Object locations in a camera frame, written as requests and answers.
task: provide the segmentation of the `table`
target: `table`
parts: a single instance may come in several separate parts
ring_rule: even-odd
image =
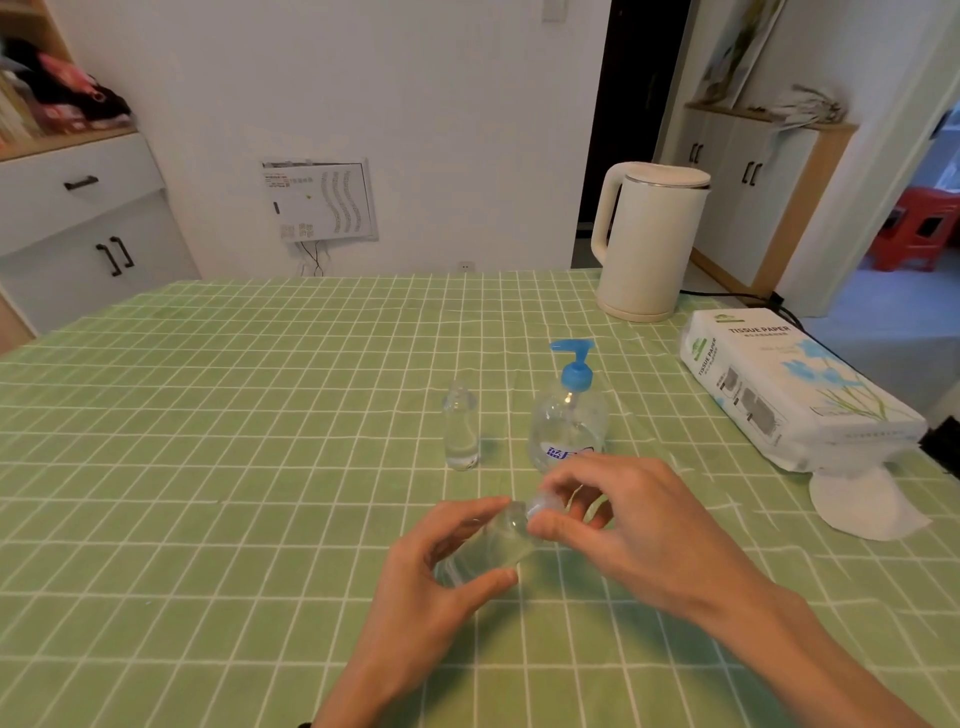
[[[596,271],[176,283],[0,360],[0,725],[294,726],[356,638],[387,546],[442,497],[538,483],[534,391],[591,337],[609,450],[671,459],[829,631],[935,725],[960,725],[960,490],[895,467],[934,523],[835,532],[657,325]],[[482,461],[444,467],[442,395],[480,398]],[[769,726],[772,695],[698,629],[552,546],[466,627],[395,725]]]

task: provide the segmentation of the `person's right hand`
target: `person's right hand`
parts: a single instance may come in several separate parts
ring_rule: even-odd
[[[583,552],[640,601],[706,626],[744,599],[760,607],[776,598],[773,582],[661,460],[588,452],[564,461],[540,488],[569,511],[538,512],[529,532]],[[584,523],[601,496],[608,500]]]

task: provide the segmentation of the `clear plastic bottle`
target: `clear plastic bottle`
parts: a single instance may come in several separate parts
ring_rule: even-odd
[[[550,344],[554,352],[573,352],[576,359],[564,367],[559,381],[537,398],[527,451],[541,473],[556,468],[570,455],[603,451],[609,414],[600,392],[590,389],[593,371],[587,366],[588,339],[566,339]]]
[[[437,564],[434,569],[437,581],[456,587],[491,569],[518,563],[542,543],[527,533],[527,522],[543,508],[562,513],[564,502],[553,493],[538,493],[525,503],[511,501],[460,548]]]
[[[459,381],[444,398],[444,455],[455,471],[466,471],[480,459],[480,410],[477,398]]]

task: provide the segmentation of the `kettle lid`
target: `kettle lid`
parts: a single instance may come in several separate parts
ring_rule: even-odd
[[[626,178],[631,182],[645,182],[661,187],[706,187],[710,184],[710,175],[702,169],[646,161],[632,162]]]

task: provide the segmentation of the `electric kettle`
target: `electric kettle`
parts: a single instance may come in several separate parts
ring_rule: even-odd
[[[602,310],[627,321],[661,321],[673,313],[709,185],[710,175],[692,167],[625,161],[608,170],[590,240],[603,265]]]

